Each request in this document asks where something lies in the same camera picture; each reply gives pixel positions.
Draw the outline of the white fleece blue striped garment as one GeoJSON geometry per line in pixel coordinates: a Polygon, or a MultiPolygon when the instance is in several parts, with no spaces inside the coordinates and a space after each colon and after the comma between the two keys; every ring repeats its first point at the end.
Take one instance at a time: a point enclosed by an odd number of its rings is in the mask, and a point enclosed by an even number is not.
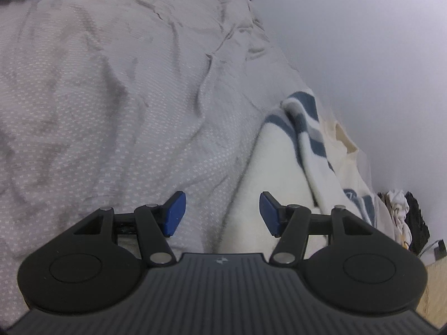
{"type": "Polygon", "coordinates": [[[337,205],[352,210],[327,158],[320,129],[327,119],[334,118],[309,92],[291,94],[267,116],[227,215],[219,253],[271,254],[277,238],[259,212],[264,191],[283,205],[299,204],[317,214],[328,215],[337,205]]]}

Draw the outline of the black clothing pile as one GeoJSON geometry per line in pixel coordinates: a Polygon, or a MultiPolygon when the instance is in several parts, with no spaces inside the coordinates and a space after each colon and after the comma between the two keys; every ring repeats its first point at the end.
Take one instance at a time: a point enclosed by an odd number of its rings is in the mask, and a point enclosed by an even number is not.
{"type": "Polygon", "coordinates": [[[430,230],[424,221],[417,199],[409,191],[405,194],[405,198],[409,206],[405,223],[412,233],[409,250],[415,255],[419,255],[430,239],[430,230]]]}

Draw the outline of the white crumpled cloth pile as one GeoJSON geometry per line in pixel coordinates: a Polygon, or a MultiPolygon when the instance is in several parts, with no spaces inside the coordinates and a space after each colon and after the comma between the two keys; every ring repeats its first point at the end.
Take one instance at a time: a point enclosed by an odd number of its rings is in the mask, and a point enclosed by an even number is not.
{"type": "Polygon", "coordinates": [[[404,191],[388,191],[385,194],[379,193],[378,196],[384,202],[386,209],[389,212],[393,224],[395,242],[408,250],[412,244],[412,233],[405,221],[410,208],[404,191]]]}

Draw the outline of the wooden bedside surface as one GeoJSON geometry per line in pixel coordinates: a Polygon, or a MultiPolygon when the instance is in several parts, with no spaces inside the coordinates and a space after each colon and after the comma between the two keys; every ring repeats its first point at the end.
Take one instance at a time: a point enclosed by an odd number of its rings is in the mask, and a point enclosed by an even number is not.
{"type": "Polygon", "coordinates": [[[441,328],[447,321],[447,258],[428,265],[427,274],[427,286],[417,313],[433,326],[441,328]]]}

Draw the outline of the cream cloth under garment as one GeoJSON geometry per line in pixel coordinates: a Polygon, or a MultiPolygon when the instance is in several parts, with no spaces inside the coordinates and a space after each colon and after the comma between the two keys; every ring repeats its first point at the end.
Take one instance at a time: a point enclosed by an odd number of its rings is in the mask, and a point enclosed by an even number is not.
{"type": "Polygon", "coordinates": [[[341,184],[352,212],[391,239],[394,224],[386,205],[375,193],[367,155],[346,134],[340,123],[327,119],[320,124],[329,163],[341,184]]]}

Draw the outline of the grey dotted bed sheet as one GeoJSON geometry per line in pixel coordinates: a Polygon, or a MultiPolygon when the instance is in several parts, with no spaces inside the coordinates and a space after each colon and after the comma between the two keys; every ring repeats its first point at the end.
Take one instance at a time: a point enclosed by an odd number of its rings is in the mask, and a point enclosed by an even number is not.
{"type": "Polygon", "coordinates": [[[99,207],[187,196],[211,253],[265,116],[307,85],[249,0],[1,1],[1,325],[24,258],[99,207]]]}

